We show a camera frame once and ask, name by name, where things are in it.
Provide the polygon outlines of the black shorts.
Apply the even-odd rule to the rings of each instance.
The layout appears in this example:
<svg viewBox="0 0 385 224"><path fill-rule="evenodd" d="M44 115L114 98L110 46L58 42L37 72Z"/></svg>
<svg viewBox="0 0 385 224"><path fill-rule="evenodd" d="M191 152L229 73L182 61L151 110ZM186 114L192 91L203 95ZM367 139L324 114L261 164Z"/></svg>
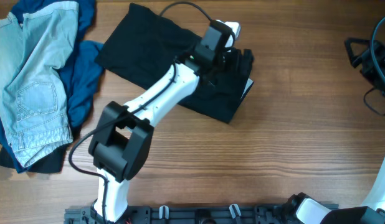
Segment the black shorts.
<svg viewBox="0 0 385 224"><path fill-rule="evenodd" d="M200 37L149 8L131 3L95 62L103 68L145 90L170 68L173 60L200 41ZM253 53L250 49L231 49L226 66L180 105L197 113L229 123L248 94Z"/></svg>

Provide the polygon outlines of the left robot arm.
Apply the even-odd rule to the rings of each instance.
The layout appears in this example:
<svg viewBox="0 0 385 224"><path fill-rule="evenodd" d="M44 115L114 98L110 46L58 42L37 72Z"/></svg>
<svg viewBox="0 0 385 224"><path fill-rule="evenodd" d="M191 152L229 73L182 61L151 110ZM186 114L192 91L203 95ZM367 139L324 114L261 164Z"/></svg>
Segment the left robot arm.
<svg viewBox="0 0 385 224"><path fill-rule="evenodd" d="M101 178L92 208L97 223L116 223L126 212L130 180L148 158L155 126L195 92L204 76L224 67L224 54L240 29L238 22L212 20L202 40L176 57L142 95L124 105L114 101L106 105L88 149Z"/></svg>

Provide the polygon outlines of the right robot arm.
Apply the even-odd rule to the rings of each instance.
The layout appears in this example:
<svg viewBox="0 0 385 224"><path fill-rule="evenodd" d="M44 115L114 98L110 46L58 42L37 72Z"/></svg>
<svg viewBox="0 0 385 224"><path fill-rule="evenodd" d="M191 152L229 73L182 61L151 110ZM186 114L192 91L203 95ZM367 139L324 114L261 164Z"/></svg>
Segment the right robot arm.
<svg viewBox="0 0 385 224"><path fill-rule="evenodd" d="M385 44L374 36L368 39L349 37L346 52L352 67L360 68L371 88L363 103L374 110L367 96L378 91L385 96ZM287 202L272 207L278 223L385 223L385 151L372 184L365 186L362 198L337 207L305 193L292 195Z"/></svg>

